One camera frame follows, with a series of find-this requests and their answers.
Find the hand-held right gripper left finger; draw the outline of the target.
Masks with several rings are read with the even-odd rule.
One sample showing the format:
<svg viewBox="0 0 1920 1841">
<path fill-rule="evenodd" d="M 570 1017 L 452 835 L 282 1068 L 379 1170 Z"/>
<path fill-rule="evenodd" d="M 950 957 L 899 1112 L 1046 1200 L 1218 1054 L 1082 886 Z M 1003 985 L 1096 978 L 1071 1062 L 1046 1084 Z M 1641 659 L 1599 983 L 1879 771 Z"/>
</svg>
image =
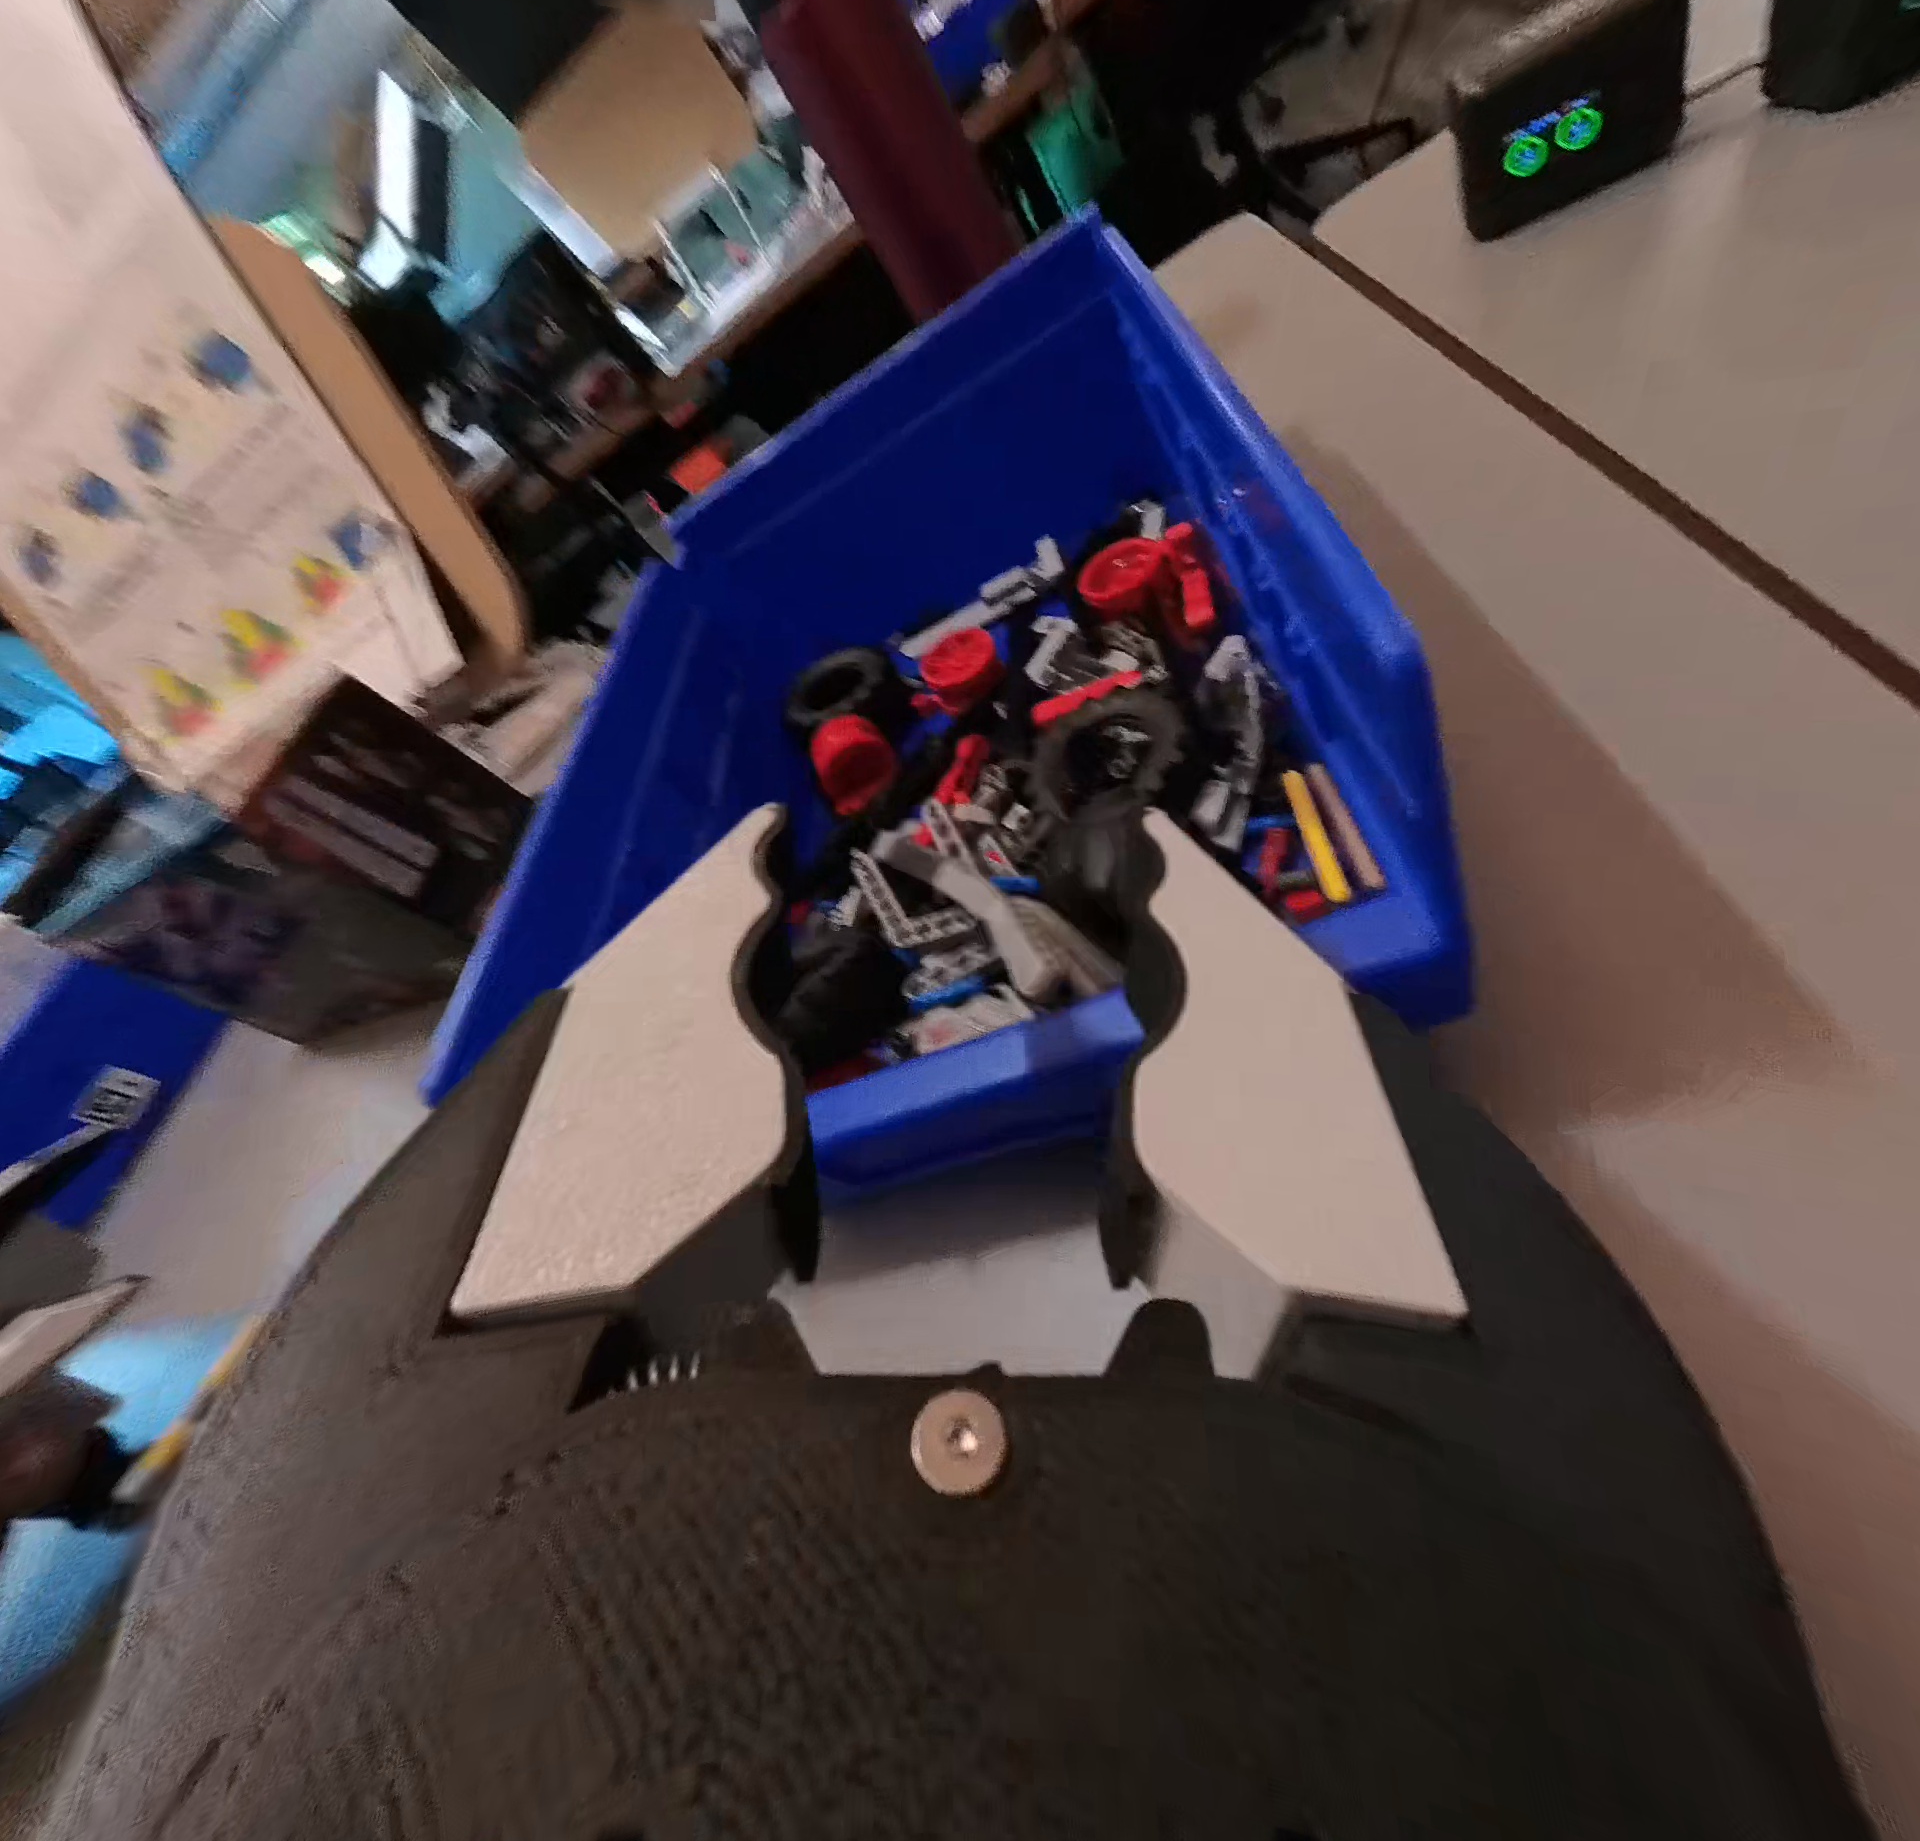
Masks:
<svg viewBox="0 0 1920 1841">
<path fill-rule="evenodd" d="M 456 1324 L 704 1324 L 824 1252 L 796 1062 L 756 992 L 789 820 L 756 804 L 563 985 Z"/>
</svg>

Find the blue plastic storage bin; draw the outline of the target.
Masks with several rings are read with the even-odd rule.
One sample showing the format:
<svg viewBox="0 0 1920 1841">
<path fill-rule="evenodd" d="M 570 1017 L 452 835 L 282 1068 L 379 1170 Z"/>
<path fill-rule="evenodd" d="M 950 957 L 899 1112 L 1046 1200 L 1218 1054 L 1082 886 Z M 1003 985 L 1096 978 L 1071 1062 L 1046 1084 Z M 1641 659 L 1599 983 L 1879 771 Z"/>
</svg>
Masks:
<svg viewBox="0 0 1920 1841">
<path fill-rule="evenodd" d="M 1471 926 L 1421 637 L 1135 247 L 1078 216 L 676 516 L 680 563 L 635 588 L 421 1100 L 756 804 L 781 801 L 794 845 L 824 845 L 827 801 L 781 719 L 805 665 L 964 606 L 1038 537 L 1070 549 L 1137 496 L 1199 519 L 1384 862 L 1384 896 L 1308 943 L 1420 1032 L 1467 1017 Z"/>
<path fill-rule="evenodd" d="M 223 1032 L 223 1015 L 77 957 L 60 957 L 21 1009 L 5 1015 L 5 1161 L 73 1134 L 100 1084 L 122 1104 L 134 1079 L 143 1084 L 143 1106 L 41 1205 L 43 1221 L 73 1229 L 100 1221 Z"/>
</svg>

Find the black lego tyre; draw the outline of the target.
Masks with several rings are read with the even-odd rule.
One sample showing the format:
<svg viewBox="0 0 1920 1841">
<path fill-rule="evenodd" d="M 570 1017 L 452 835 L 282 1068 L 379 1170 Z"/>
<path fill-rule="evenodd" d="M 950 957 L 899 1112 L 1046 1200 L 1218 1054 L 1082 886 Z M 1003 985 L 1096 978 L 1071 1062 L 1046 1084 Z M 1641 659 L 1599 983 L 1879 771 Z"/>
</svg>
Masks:
<svg viewBox="0 0 1920 1841">
<path fill-rule="evenodd" d="M 1189 754 L 1189 720 L 1160 689 L 1131 684 L 1053 713 L 1037 733 L 1037 804 L 1070 820 L 1096 796 L 1151 801 Z"/>
</svg>

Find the black battery charger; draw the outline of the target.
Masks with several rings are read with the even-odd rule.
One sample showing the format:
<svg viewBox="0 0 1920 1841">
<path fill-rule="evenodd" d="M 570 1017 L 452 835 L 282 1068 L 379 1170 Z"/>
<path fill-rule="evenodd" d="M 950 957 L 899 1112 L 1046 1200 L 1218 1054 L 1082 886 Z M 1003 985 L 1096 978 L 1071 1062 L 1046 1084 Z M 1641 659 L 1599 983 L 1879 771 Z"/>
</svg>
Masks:
<svg viewBox="0 0 1920 1841">
<path fill-rule="evenodd" d="M 1660 162 L 1694 0 L 1551 0 L 1446 74 L 1458 210 L 1488 246 Z"/>
<path fill-rule="evenodd" d="M 1915 0 L 1772 0 L 1760 93 L 1776 108 L 1846 111 L 1915 74 Z"/>
</svg>

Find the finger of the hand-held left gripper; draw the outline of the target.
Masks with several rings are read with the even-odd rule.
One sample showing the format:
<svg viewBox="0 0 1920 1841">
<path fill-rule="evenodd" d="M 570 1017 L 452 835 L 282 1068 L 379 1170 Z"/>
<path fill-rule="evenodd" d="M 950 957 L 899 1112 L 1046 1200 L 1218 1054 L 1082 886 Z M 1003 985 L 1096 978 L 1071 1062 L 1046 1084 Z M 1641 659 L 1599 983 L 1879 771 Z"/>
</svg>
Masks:
<svg viewBox="0 0 1920 1841">
<path fill-rule="evenodd" d="M 143 1274 L 131 1274 L 13 1312 L 5 1324 L 5 1399 L 58 1371 L 73 1348 L 114 1322 L 140 1293 Z"/>
<path fill-rule="evenodd" d="M 118 1139 L 118 1127 L 79 1123 L 46 1149 L 13 1158 L 5 1170 L 5 1197 L 58 1197 L 64 1182 L 79 1179 Z"/>
</svg>

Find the black lego set box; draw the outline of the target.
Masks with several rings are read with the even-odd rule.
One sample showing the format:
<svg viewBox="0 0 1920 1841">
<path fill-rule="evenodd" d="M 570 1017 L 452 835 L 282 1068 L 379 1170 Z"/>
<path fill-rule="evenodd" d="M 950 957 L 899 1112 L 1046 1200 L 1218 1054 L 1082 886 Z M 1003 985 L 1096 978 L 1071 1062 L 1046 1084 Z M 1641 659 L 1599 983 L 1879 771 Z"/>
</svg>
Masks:
<svg viewBox="0 0 1920 1841">
<path fill-rule="evenodd" d="M 452 996 L 532 796 L 343 677 L 219 808 L 134 783 L 28 926 L 291 1043 Z"/>
</svg>

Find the teal plastic crate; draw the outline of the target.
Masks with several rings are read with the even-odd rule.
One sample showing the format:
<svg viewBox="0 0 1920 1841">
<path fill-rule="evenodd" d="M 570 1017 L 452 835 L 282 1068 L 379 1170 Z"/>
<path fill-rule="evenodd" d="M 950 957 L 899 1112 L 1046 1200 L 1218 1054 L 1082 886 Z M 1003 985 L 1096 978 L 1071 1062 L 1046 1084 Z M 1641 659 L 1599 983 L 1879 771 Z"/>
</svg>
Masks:
<svg viewBox="0 0 1920 1841">
<path fill-rule="evenodd" d="M 1126 167 L 1108 102 L 1085 74 L 1029 114 L 1023 147 L 1031 157 L 1046 218 L 1092 206 Z"/>
</svg>

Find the pile of lego pieces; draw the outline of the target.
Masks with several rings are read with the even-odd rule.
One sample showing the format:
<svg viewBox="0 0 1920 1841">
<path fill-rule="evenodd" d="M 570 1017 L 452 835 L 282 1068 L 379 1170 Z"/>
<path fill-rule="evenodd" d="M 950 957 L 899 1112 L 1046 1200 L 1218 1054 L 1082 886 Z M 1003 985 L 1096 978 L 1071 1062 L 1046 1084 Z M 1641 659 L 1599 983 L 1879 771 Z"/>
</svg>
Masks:
<svg viewBox="0 0 1920 1841">
<path fill-rule="evenodd" d="M 1189 720 L 1162 794 L 1038 808 L 1038 724 L 1131 684 Z M 1162 808 L 1291 926 L 1390 890 L 1208 532 L 1151 493 L 1076 549 L 1038 537 L 1029 563 L 878 647 L 819 653 L 781 720 L 830 810 L 788 886 L 774 996 L 805 1088 L 1112 992 L 1114 830 L 1135 808 Z"/>
</svg>

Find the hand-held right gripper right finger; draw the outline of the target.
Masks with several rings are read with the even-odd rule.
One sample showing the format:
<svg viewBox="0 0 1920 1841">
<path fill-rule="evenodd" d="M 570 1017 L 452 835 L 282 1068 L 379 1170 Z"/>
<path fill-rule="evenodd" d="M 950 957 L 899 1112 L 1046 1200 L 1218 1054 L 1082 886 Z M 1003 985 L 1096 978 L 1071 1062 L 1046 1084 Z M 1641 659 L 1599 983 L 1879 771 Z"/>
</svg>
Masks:
<svg viewBox="0 0 1920 1841">
<path fill-rule="evenodd" d="M 1458 1331 L 1468 1299 L 1346 983 L 1162 808 L 1114 830 L 1121 992 L 1106 1270 L 1224 1378 L 1309 1317 Z"/>
</svg>

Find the maroon water bottle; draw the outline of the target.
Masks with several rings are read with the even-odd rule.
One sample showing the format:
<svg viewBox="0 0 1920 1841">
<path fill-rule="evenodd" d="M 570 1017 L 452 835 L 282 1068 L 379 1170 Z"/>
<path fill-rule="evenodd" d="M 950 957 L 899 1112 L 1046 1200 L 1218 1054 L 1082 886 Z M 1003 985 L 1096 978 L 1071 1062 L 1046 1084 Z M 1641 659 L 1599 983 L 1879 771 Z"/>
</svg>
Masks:
<svg viewBox="0 0 1920 1841">
<path fill-rule="evenodd" d="M 741 0 L 763 56 L 912 322 L 1023 247 L 902 0 Z"/>
</svg>

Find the printed instruction sheet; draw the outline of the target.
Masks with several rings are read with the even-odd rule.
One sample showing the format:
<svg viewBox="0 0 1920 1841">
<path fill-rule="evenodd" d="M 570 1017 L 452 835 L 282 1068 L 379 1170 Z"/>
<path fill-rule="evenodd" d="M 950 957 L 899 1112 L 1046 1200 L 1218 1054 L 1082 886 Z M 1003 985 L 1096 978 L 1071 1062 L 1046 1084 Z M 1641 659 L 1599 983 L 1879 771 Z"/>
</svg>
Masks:
<svg viewBox="0 0 1920 1841">
<path fill-rule="evenodd" d="M 335 674 L 413 702 L 462 665 L 79 0 L 5 0 L 5 616 L 173 791 Z"/>
</svg>

